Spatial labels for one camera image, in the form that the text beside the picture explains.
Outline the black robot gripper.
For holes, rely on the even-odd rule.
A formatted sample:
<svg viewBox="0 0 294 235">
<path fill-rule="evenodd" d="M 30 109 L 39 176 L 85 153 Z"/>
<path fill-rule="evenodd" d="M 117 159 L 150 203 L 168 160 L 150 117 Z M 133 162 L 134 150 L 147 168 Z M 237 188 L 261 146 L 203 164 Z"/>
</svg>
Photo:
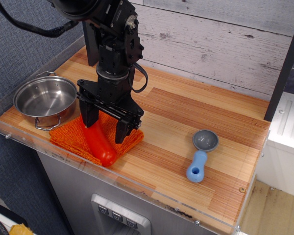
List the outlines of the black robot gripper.
<svg viewBox="0 0 294 235">
<path fill-rule="evenodd" d="M 102 111 L 118 120 L 115 143 L 121 144 L 133 129 L 141 126 L 142 108 L 133 100 L 131 92 L 140 93 L 144 87 L 133 88 L 133 75 L 113 77 L 98 76 L 97 82 L 79 79 L 79 107 L 82 121 L 86 127 L 91 127 L 99 119 Z"/>
</svg>

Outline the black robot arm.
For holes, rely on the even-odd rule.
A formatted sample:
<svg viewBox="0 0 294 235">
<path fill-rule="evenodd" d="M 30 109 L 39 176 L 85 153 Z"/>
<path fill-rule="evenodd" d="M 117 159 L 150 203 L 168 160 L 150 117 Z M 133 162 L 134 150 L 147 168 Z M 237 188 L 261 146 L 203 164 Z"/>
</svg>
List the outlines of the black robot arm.
<svg viewBox="0 0 294 235">
<path fill-rule="evenodd" d="M 83 123 L 91 127 L 100 111 L 117 119 L 115 142 L 122 143 L 141 126 L 143 109 L 132 99 L 135 70 L 144 47 L 138 36 L 135 7 L 127 0 L 54 0 L 64 17 L 85 22 L 95 33 L 98 48 L 98 80 L 78 80 L 78 99 Z"/>
</svg>

